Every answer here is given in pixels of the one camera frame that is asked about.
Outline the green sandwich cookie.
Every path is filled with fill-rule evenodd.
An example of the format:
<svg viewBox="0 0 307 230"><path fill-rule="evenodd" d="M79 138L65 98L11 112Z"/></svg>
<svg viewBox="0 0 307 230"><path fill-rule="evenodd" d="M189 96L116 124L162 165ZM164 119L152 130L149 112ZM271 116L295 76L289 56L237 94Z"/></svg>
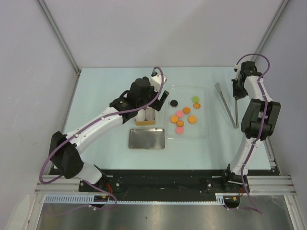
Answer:
<svg viewBox="0 0 307 230"><path fill-rule="evenodd" d="M192 101L193 101L193 103L199 103L200 99L199 99L198 96L193 96Z"/></svg>

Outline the metal tongs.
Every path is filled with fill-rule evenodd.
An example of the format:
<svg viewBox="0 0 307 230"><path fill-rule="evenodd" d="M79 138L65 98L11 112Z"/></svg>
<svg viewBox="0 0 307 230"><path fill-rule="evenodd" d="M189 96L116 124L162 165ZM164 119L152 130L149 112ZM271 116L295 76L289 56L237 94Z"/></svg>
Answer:
<svg viewBox="0 0 307 230"><path fill-rule="evenodd" d="M225 97L223 95L223 92L222 92L222 88L220 86L220 83L216 83L215 84L215 88L216 88L216 91L218 92L218 94L220 95L221 99L222 99L222 102L224 104L224 107L226 109L226 112L230 118L230 121L233 125L233 128L234 129L237 129L239 128L239 121L238 121L238 103L237 103L237 100L235 100L235 117L232 116L232 113L231 113L231 110L225 100Z"/></svg>

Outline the black sandwich cookie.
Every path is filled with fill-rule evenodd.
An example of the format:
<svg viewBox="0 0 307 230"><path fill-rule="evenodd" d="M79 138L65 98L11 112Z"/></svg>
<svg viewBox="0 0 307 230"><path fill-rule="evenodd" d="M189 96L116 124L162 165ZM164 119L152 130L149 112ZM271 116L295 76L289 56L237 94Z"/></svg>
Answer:
<svg viewBox="0 0 307 230"><path fill-rule="evenodd" d="M170 101L170 106L171 107L177 107L178 106L178 101L177 100L171 100Z"/></svg>

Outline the pink sandwich cookie upper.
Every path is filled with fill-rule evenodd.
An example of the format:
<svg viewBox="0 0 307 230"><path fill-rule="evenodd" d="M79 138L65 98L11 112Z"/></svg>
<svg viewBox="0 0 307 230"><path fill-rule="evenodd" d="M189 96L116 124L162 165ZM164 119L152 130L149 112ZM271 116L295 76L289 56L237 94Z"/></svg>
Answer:
<svg viewBox="0 0 307 230"><path fill-rule="evenodd" d="M177 112L176 112L176 116L177 116L178 118L182 118L184 115L185 115L185 114L184 114L183 111L177 111Z"/></svg>

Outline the pink sandwich cookie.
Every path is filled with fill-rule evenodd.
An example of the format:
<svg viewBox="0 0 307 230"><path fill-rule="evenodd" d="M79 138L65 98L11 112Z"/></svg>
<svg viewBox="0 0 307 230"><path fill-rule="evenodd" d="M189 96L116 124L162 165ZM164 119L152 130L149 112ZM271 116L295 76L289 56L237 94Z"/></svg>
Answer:
<svg viewBox="0 0 307 230"><path fill-rule="evenodd" d="M176 133L178 135L182 135L184 133L184 127L181 127L181 126L177 127L176 128Z"/></svg>
<svg viewBox="0 0 307 230"><path fill-rule="evenodd" d="M177 116L178 118L182 118L184 115L185 115L185 114L184 114L183 111L177 111L177 112L176 112L176 116Z"/></svg>

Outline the orange round biscuit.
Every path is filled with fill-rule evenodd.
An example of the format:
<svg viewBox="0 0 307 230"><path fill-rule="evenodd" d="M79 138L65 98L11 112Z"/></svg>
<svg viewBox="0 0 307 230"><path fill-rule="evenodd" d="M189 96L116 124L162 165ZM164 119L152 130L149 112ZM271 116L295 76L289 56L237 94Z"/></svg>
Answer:
<svg viewBox="0 0 307 230"><path fill-rule="evenodd" d="M191 124L195 124L197 122L197 118L194 115L188 117L188 122Z"/></svg>
<svg viewBox="0 0 307 230"><path fill-rule="evenodd" d="M179 117L177 115L172 115L170 117L170 122L177 123L179 121Z"/></svg>

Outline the gold cookie tin box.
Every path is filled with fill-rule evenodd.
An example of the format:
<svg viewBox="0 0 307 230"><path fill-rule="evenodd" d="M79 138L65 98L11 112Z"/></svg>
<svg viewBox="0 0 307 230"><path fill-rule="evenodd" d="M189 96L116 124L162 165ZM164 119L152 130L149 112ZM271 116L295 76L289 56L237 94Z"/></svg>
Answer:
<svg viewBox="0 0 307 230"><path fill-rule="evenodd" d="M136 120L135 120L135 124L137 125L137 126L151 126L151 125L155 125L156 124L156 119L154 120L154 121L142 121L142 122L137 122Z"/></svg>

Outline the orange flower cookie lower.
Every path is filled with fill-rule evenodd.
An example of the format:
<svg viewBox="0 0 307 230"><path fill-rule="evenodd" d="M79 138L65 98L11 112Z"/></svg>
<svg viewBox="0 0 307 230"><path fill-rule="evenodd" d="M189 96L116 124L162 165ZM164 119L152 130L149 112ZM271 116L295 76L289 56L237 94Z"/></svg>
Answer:
<svg viewBox="0 0 307 230"><path fill-rule="evenodd" d="M177 121L177 126L178 126L178 127L183 127L184 124L185 124L185 123L184 123L184 121L182 121L182 120L178 120L178 121Z"/></svg>

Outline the orange swirl cookie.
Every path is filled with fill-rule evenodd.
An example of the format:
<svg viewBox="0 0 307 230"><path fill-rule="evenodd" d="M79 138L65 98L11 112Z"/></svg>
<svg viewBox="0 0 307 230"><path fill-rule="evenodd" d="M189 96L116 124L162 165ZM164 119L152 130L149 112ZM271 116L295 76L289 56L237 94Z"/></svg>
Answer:
<svg viewBox="0 0 307 230"><path fill-rule="evenodd" d="M201 104L200 104L200 103L194 103L194 104L193 104L193 107L194 107L195 109L200 109L200 108L201 108Z"/></svg>

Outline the pink sandwich cookie lower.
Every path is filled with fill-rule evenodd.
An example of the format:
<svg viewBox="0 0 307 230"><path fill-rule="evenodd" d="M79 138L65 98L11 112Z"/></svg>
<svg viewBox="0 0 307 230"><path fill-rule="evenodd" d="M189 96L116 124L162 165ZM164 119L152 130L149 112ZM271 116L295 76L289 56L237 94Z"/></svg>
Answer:
<svg viewBox="0 0 307 230"><path fill-rule="evenodd" d="M181 127L181 126L177 127L176 128L176 133L178 135L182 135L184 133L184 127Z"/></svg>

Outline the silver tin lid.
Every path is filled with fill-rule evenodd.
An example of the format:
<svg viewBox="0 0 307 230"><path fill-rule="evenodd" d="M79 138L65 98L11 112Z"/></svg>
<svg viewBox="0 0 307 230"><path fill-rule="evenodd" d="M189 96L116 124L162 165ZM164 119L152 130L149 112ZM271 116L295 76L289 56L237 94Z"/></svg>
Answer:
<svg viewBox="0 0 307 230"><path fill-rule="evenodd" d="M162 128L131 129L128 147L138 150L162 150L165 148L165 130Z"/></svg>

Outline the aluminium frame rail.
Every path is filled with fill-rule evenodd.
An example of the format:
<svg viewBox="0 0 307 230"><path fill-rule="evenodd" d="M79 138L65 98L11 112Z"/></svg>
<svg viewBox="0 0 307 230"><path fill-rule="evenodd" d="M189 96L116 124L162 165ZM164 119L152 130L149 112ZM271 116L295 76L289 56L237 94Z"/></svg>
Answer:
<svg viewBox="0 0 307 230"><path fill-rule="evenodd" d="M290 176L248 176L249 193L252 196L295 196ZM84 183L78 178L59 178L50 184L38 182L36 194L78 194Z"/></svg>

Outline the corner frame post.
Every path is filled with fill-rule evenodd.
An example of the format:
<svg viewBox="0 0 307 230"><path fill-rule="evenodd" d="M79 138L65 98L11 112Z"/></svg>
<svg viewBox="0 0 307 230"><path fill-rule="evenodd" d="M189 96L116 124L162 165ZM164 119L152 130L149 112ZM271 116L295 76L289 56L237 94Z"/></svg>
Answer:
<svg viewBox="0 0 307 230"><path fill-rule="evenodd" d="M272 19L270 20L263 36L261 37L261 40L256 47L256 50L254 53L263 55L264 49L266 48L267 44L269 43L272 35L274 34L275 30L277 29L281 19L283 18L283 15L287 11L287 8L289 7L291 0L282 0L275 11L274 15L272 16Z"/></svg>
<svg viewBox="0 0 307 230"><path fill-rule="evenodd" d="M75 73L79 76L80 75L80 68L75 60L75 58L72 55L72 52L62 34L60 31L60 28L55 21L47 3L45 0L36 0L36 4L38 5L40 11L42 12L47 24L49 25L53 35L55 36L55 39L57 40L60 48L62 49L65 57L67 58L68 62L70 63L71 67L75 71Z"/></svg>

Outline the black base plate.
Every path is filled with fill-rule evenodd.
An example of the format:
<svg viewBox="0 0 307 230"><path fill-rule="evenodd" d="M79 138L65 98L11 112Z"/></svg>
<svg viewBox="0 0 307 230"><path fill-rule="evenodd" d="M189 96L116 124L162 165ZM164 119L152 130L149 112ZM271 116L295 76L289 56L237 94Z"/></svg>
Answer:
<svg viewBox="0 0 307 230"><path fill-rule="evenodd" d="M105 176L95 184L118 198L159 201L196 201L217 194L230 196L244 191L227 192L223 187L223 170L104 170Z"/></svg>

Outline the left corner frame post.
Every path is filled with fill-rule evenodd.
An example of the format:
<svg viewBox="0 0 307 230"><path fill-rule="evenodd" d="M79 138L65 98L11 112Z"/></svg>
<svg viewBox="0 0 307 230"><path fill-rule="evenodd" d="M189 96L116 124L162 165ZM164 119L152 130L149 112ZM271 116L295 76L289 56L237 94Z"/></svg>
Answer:
<svg viewBox="0 0 307 230"><path fill-rule="evenodd" d="M47 3L45 0L36 0L36 4L38 5L40 11L42 12L47 24L49 25L53 35L55 36L55 39L57 40L60 48L62 49L65 57L67 58L68 62L70 63L71 67L75 71L75 73L79 76L80 75L80 68L75 60L75 58L72 55L72 52L62 34L60 31L60 28L55 21Z"/></svg>

